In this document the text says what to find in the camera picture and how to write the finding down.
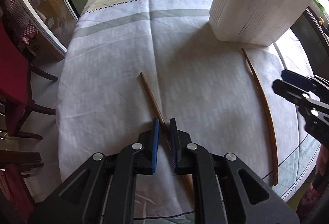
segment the chair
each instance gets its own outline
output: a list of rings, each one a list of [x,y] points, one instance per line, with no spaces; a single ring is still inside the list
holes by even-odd
[[[15,212],[2,191],[0,191],[0,223],[26,224],[26,222]]]
[[[25,185],[21,172],[43,166],[41,156],[37,152],[12,152],[0,150],[0,190],[6,199],[0,199],[0,206],[7,201],[19,215],[27,221],[35,207],[35,202]]]
[[[0,94],[6,98],[5,117],[9,137],[36,138],[42,136],[19,131],[32,111],[55,115],[55,109],[37,105],[32,99],[31,72],[56,82],[57,77],[30,64],[16,49],[0,21]]]

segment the gray stripe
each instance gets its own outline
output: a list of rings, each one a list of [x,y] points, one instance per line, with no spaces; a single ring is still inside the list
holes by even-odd
[[[156,18],[166,17],[200,17],[209,16],[208,9],[167,9],[167,10],[155,10],[151,12],[141,12],[133,15],[105,21],[96,25],[80,28],[75,30],[73,38],[83,37],[90,34],[94,34],[99,31],[118,27],[124,24],[141,21],[141,20],[152,20]]]

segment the tile floor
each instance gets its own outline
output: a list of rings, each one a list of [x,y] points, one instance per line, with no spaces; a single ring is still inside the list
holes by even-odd
[[[56,60],[47,49],[43,49],[33,64],[41,70],[60,77],[63,62]],[[59,82],[52,82],[32,73],[32,96],[37,104],[56,107]],[[5,129],[5,119],[0,116],[0,128]],[[36,202],[42,202],[60,184],[58,164],[58,129],[55,116],[32,112],[21,128],[22,131],[39,134],[42,141],[28,138],[6,138],[0,140],[0,149],[40,152],[44,166],[29,172],[26,185]]]

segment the white tablecloth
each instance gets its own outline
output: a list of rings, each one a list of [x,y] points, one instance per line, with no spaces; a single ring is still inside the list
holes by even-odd
[[[151,129],[154,114],[139,79],[146,75],[164,118],[209,152],[236,153],[271,182],[270,135],[246,49],[273,117],[279,184],[288,200],[315,165],[319,143],[296,107],[273,93],[284,68],[312,75],[288,30],[269,47],[218,41],[208,24],[212,0],[89,0],[65,57],[57,100],[59,162],[66,179],[95,152],[118,153]],[[157,171],[138,176],[136,218],[193,211],[160,137]]]

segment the thin brown rod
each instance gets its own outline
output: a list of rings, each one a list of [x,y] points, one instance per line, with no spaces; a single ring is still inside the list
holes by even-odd
[[[150,88],[150,86],[147,83],[147,80],[146,80],[145,75],[142,72],[139,75],[140,75],[140,77],[142,79],[142,82],[143,82],[143,85],[145,87],[147,96],[148,96],[148,98],[150,99],[150,101],[152,103],[152,108],[153,108],[154,112],[156,113],[157,118],[159,119],[160,127],[161,127],[161,130],[162,130],[162,132],[164,134],[164,137],[166,139],[167,145],[168,145],[168,147],[171,150],[171,146],[170,146],[170,134],[169,134],[169,130],[168,130],[167,126],[166,126],[166,123],[165,123],[165,121],[163,119],[163,115],[162,115],[162,113],[161,113],[161,111],[160,111],[160,109],[158,107],[157,101],[155,100],[155,98],[153,96],[153,93],[151,91],[151,88]],[[193,182],[192,182],[192,180],[190,179],[190,177],[188,175],[182,175],[182,177],[183,177],[183,180],[184,180],[187,188],[189,189],[190,194],[192,195],[192,198],[194,199]]]
[[[242,52],[244,57],[247,60],[247,63],[249,64],[249,67],[251,69],[251,72],[254,76],[254,81],[256,83],[258,92],[260,94],[261,97],[261,101],[262,101],[262,106],[264,108],[265,111],[265,116],[266,116],[266,123],[270,132],[270,136],[271,136],[271,150],[272,150],[272,165],[273,165],[273,185],[276,186],[278,184],[278,177],[279,177],[279,165],[278,165],[278,150],[277,150],[277,145],[276,145],[276,137],[275,137],[275,130],[274,130],[274,124],[273,124],[273,119],[272,119],[272,115],[271,115],[271,111],[269,109],[269,103],[267,102],[264,90],[261,86],[261,83],[259,81],[259,78],[256,74],[256,71],[246,53],[246,51],[244,50],[244,48],[242,48]]]

